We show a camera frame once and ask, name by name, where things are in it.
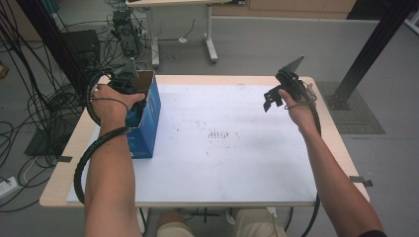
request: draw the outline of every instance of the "floor mat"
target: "floor mat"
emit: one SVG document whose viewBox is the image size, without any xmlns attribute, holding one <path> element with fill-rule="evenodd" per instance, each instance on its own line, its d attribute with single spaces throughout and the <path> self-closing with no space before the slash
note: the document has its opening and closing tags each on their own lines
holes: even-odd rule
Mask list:
<svg viewBox="0 0 419 237">
<path fill-rule="evenodd" d="M 327 96 L 333 95 L 339 84 L 340 82 L 316 82 L 325 101 Z M 385 134 L 373 112 L 357 90 L 349 98 L 348 106 L 349 111 L 332 111 L 328 107 L 340 134 Z"/>
</svg>

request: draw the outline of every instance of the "forearm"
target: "forearm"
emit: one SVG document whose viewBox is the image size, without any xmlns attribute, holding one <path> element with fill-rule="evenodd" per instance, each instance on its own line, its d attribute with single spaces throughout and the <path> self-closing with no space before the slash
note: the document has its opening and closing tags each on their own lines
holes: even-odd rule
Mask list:
<svg viewBox="0 0 419 237">
<path fill-rule="evenodd" d="M 123 119 L 103 118 L 100 136 L 122 126 L 125 126 Z M 87 176 L 86 236 L 90 234 L 90 229 L 94 230 L 95 234 L 101 231 L 88 228 L 89 225 L 115 223 L 115 220 L 121 222 L 121 225 L 115 228 L 103 228 L 102 230 L 107 232 L 100 233 L 102 236 L 112 236 L 116 234 L 112 232 L 114 230 L 118 230 L 118 234 L 124 234 L 125 231 L 132 230 L 132 226 L 138 226 L 134 202 L 135 179 L 125 134 L 112 138 L 95 151 L 90 159 Z"/>
<path fill-rule="evenodd" d="M 339 236 L 382 230 L 371 205 L 352 184 L 315 129 L 302 129 L 323 207 Z"/>
</svg>

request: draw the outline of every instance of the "black sleeve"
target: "black sleeve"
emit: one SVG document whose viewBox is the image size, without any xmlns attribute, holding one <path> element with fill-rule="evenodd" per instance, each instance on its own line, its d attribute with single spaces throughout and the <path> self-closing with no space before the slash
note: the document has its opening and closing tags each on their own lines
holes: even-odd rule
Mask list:
<svg viewBox="0 0 419 237">
<path fill-rule="evenodd" d="M 360 235 L 360 237 L 387 237 L 387 236 L 379 230 L 371 230 L 369 232 L 366 232 Z"/>
</svg>

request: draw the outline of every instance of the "person's right hand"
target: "person's right hand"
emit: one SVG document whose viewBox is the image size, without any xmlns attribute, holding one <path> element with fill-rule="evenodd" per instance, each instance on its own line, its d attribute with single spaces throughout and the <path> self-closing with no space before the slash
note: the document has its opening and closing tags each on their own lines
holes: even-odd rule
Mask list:
<svg viewBox="0 0 419 237">
<path fill-rule="evenodd" d="M 298 126 L 300 132 L 312 129 L 316 130 L 314 117 L 308 105 L 297 103 L 293 100 L 291 95 L 283 89 L 280 89 L 278 93 L 280 93 L 280 96 L 286 102 L 287 107 L 289 108 L 290 117 Z"/>
</svg>

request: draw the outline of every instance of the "table leg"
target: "table leg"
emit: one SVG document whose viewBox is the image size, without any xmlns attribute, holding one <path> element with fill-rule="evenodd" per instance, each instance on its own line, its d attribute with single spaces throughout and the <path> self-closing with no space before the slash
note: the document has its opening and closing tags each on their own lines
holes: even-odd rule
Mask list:
<svg viewBox="0 0 419 237">
<path fill-rule="evenodd" d="M 416 14 L 413 16 L 413 18 L 409 20 L 404 20 L 404 23 L 412 29 L 416 34 L 419 34 L 419 28 L 416 26 L 416 24 L 419 22 L 419 11 L 416 12 Z"/>
<path fill-rule="evenodd" d="M 160 58 L 158 54 L 158 40 L 157 40 L 157 36 L 154 34 L 153 16 L 151 14 L 151 9 L 149 7 L 143 8 L 143 9 L 147 16 L 148 31 L 150 32 L 150 37 L 151 37 L 151 65 L 154 68 L 157 68 L 160 65 Z"/>
<path fill-rule="evenodd" d="M 218 61 L 218 56 L 216 55 L 215 47 L 213 46 L 212 37 L 211 37 L 211 28 L 212 28 L 212 8 L 211 4 L 207 4 L 207 33 L 204 34 L 206 38 L 207 47 L 209 49 L 209 58 L 212 62 Z"/>
</svg>

